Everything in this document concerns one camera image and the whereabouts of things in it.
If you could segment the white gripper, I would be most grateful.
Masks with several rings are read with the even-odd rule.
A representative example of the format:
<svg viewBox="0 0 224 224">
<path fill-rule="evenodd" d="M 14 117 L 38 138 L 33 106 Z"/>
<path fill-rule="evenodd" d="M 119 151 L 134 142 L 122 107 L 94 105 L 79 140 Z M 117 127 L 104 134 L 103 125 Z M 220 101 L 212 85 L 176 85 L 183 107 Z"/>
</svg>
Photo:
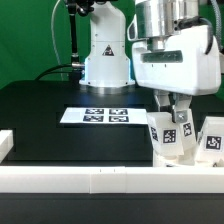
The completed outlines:
<svg viewBox="0 0 224 224">
<path fill-rule="evenodd" d="M 139 86 L 158 89 L 154 91 L 154 99 L 159 112 L 169 109 L 167 91 L 174 92 L 173 122 L 188 120 L 191 95 L 213 94 L 221 85 L 216 39 L 208 54 L 205 53 L 207 46 L 206 25 L 183 29 L 179 35 L 169 37 L 162 52 L 148 50 L 146 40 L 132 45 L 136 81 Z"/>
</svg>

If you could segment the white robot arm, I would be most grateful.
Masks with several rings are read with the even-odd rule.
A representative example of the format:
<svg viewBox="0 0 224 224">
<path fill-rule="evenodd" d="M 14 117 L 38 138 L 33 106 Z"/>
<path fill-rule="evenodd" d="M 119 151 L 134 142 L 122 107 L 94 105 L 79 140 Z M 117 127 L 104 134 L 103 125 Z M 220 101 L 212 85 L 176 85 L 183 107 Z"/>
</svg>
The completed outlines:
<svg viewBox="0 0 224 224">
<path fill-rule="evenodd" d="M 174 93 L 173 119 L 187 119 L 191 98 L 218 91 L 218 39 L 198 13 L 198 0 L 135 0 L 130 25 L 111 3 L 96 0 L 91 51 L 82 85 L 99 91 L 137 84 L 155 91 L 157 104 Z"/>
</svg>

